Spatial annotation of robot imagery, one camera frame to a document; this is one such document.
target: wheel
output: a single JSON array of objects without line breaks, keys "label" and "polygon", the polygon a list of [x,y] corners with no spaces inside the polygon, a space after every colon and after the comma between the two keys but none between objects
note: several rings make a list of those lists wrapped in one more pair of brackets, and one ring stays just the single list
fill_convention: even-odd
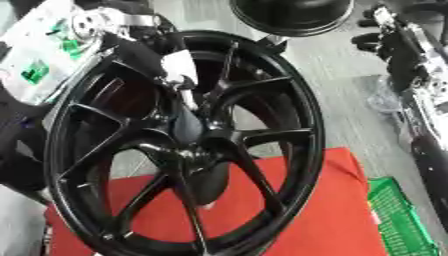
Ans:
[{"label": "wheel", "polygon": [[[197,65],[198,110],[186,109],[176,93],[151,77],[111,60],[73,89],[51,129],[45,169],[55,206],[70,228],[103,255],[254,255],[304,207],[319,176],[322,116],[297,71],[242,37],[210,31],[180,34]],[[240,128],[232,114],[236,108],[257,117],[264,128]],[[251,151],[271,142],[279,145],[285,160],[278,188],[255,164]],[[158,171],[126,206],[112,213],[107,197],[111,162],[129,149],[142,152]],[[222,172],[229,169],[217,166],[228,163],[254,183],[263,206],[240,227],[208,237],[197,201],[219,200],[229,181]],[[214,177],[216,186],[197,178],[203,173]],[[213,198],[201,199],[191,184],[219,189],[211,192]],[[169,188],[186,210],[191,241],[160,241],[133,232],[136,214]]]},{"label": "wheel", "polygon": [[313,36],[342,25],[353,12],[353,0],[230,0],[247,25],[278,36]]}]

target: wheel spoke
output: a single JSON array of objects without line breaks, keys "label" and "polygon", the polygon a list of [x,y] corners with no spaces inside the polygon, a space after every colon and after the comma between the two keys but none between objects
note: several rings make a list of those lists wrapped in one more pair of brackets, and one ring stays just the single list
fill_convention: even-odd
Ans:
[{"label": "wheel spoke", "polygon": [[128,233],[131,228],[131,222],[137,213],[168,187],[168,176],[158,172],[113,219],[112,226],[108,231],[118,232],[119,234]]},{"label": "wheel spoke", "polygon": [[59,179],[71,178],[73,175],[82,175],[84,177],[90,168],[100,159],[107,155],[113,155],[117,150],[119,150],[120,146],[123,145],[122,139],[125,136],[126,131],[127,129],[122,128],[113,133],[83,157],[78,159],[71,167],[59,176]]},{"label": "wheel spoke", "polygon": [[254,162],[249,152],[245,148],[239,147],[235,158],[235,163],[247,174],[247,176],[249,176],[252,182],[260,190],[265,199],[266,208],[273,214],[283,212],[285,206],[278,198],[277,193],[274,191],[263,172]]},{"label": "wheel spoke", "polygon": [[120,125],[124,126],[126,125],[127,121],[129,120],[126,117],[117,115],[111,111],[107,111],[104,109],[99,109],[97,107],[93,107],[93,106],[89,106],[89,105],[85,105],[85,104],[81,104],[81,103],[74,103],[71,105],[71,108],[74,108],[75,110],[84,110],[84,111],[88,111],[90,113],[93,113],[95,115],[107,118],[109,120],[115,121],[117,123],[119,123]]},{"label": "wheel spoke", "polygon": [[217,98],[211,109],[211,116],[216,117],[235,102],[249,95],[261,93],[285,93],[291,86],[290,77],[279,77],[261,81],[235,84],[226,88]]},{"label": "wheel spoke", "polygon": [[313,135],[312,128],[295,130],[252,130],[244,131],[243,141],[247,147],[253,147],[269,142],[291,142],[295,145],[308,141]]},{"label": "wheel spoke", "polygon": [[196,249],[202,255],[208,255],[209,248],[207,245],[207,238],[203,224],[196,210],[196,200],[193,192],[183,175],[177,175],[175,181],[177,195],[181,199],[182,204],[187,211],[188,218],[190,219],[190,223],[196,237]]},{"label": "wheel spoke", "polygon": [[229,52],[227,53],[226,59],[224,61],[224,65],[222,68],[220,80],[228,80],[230,75],[230,70],[232,68],[233,64],[233,58],[235,56],[235,51],[238,49],[239,45],[237,42],[233,42],[232,46],[229,49]]}]

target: wheel rim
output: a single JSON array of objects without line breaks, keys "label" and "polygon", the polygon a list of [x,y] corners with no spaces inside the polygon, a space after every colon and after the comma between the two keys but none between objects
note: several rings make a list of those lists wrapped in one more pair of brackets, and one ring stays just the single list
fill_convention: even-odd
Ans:
[{"label": "wheel rim", "polygon": [[[311,90],[294,68],[281,57],[241,37],[205,31],[183,32],[182,35],[198,64],[200,82],[195,95],[197,99],[204,99],[199,100],[201,107],[195,113],[204,124],[203,131],[193,143],[179,146],[178,138],[173,135],[172,123],[179,118],[174,114],[178,113],[175,110],[179,108],[176,96],[162,87],[147,86],[138,88],[142,91],[137,90],[137,87],[129,89],[138,91],[138,94],[124,97],[126,89],[120,89],[120,86],[127,88],[129,81],[123,83],[114,78],[109,78],[110,81],[105,79],[108,77],[104,74],[106,69],[112,69],[107,74],[113,76],[132,73],[130,77],[141,79],[145,82],[143,84],[147,84],[150,78],[115,61],[112,64],[105,62],[95,68],[92,75],[67,97],[54,122],[47,147],[46,178],[50,191],[66,223],[85,243],[100,253],[253,253],[271,242],[302,209],[319,175],[324,147],[323,122]],[[208,66],[212,69],[212,62],[221,63],[224,68],[215,73],[204,68]],[[210,79],[211,74],[216,73],[219,73],[217,77]],[[243,77],[245,81],[228,81],[235,77]],[[220,86],[210,87],[210,81],[214,80],[212,84]],[[104,86],[104,81],[108,81],[107,86]],[[120,95],[118,99],[140,99],[146,104],[135,104],[139,106],[136,108],[129,100],[124,103],[116,101],[114,95]],[[236,130],[226,111],[235,103],[250,112],[256,112],[255,115],[268,129]],[[86,122],[90,122],[90,126],[101,127],[101,130],[98,132],[88,128],[87,132],[84,130],[81,134],[90,134],[98,142],[89,143],[88,149],[77,153],[75,151],[81,146],[74,146],[76,132],[82,130]],[[246,150],[272,141],[282,142],[282,153],[288,166],[287,177],[278,193],[273,191]],[[95,183],[97,186],[92,185],[89,175],[95,173],[99,166],[110,166],[110,157],[124,148],[136,148],[144,152],[160,164],[158,168],[161,171],[146,186],[146,193],[137,197],[141,200],[128,204],[118,216],[113,217],[108,212],[107,203],[104,202],[107,200],[101,192],[107,188],[104,175],[93,175],[98,176],[93,179],[100,184]],[[260,190],[266,203],[265,209],[235,231],[208,239],[189,187],[189,178],[194,172],[181,168],[187,160],[189,169],[197,172],[213,170],[206,163],[237,164]],[[192,243],[161,242],[130,232],[130,221],[135,213],[168,186],[176,188],[176,195],[186,208],[195,233],[195,241]],[[88,192],[81,192],[81,188],[86,187],[89,187]]]}]

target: gray floor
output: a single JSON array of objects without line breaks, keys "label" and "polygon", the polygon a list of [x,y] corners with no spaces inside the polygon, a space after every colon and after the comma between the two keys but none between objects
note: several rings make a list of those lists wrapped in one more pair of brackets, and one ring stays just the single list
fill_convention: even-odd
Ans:
[{"label": "gray floor", "polygon": [[[292,40],[284,56],[303,73],[321,103],[327,146],[350,148],[369,177],[397,178],[433,239],[448,255],[448,236],[412,159],[399,146],[394,127],[366,102],[385,66],[374,56],[355,50],[350,38],[366,32],[356,26],[356,20],[371,3],[357,1],[355,14],[336,31]],[[156,8],[181,29],[212,29],[252,39],[263,36],[237,20],[225,0],[156,0]]]}]

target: metal bolt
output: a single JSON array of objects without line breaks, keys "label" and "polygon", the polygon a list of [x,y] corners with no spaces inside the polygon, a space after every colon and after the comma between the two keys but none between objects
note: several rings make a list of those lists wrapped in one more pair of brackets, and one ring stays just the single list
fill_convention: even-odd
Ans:
[{"label": "metal bolt", "polygon": [[103,238],[104,238],[104,240],[110,241],[110,240],[112,240],[114,238],[114,235],[112,235],[112,234],[105,234],[103,236]]}]

